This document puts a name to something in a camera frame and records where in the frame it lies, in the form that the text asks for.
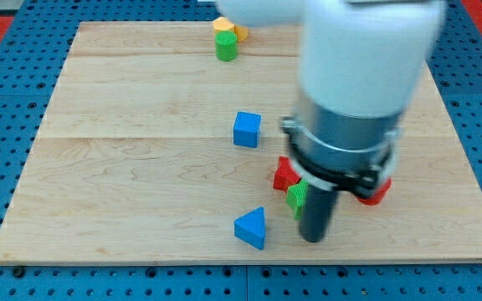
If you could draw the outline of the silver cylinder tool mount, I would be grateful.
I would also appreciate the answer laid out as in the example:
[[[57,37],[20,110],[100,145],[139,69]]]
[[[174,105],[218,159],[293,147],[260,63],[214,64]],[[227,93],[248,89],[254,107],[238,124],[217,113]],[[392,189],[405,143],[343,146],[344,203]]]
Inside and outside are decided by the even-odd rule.
[[[395,168],[401,115],[341,113],[300,89],[281,121],[292,167],[312,189],[371,198]]]

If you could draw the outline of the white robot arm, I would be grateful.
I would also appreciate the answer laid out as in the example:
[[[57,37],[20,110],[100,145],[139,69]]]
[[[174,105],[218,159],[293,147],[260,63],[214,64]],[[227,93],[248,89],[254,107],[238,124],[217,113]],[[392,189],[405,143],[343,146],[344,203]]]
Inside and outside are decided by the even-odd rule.
[[[393,173],[409,106],[445,19],[442,1],[219,0],[248,28],[298,25],[298,99],[282,119],[308,184],[299,230],[321,241],[341,191],[368,199]]]

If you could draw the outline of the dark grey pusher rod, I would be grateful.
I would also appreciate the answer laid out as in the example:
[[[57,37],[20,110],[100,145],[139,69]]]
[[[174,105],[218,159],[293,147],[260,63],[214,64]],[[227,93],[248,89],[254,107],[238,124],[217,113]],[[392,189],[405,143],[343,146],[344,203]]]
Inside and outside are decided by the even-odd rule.
[[[326,235],[339,196],[338,191],[326,191],[308,185],[299,230],[307,242],[320,242]]]

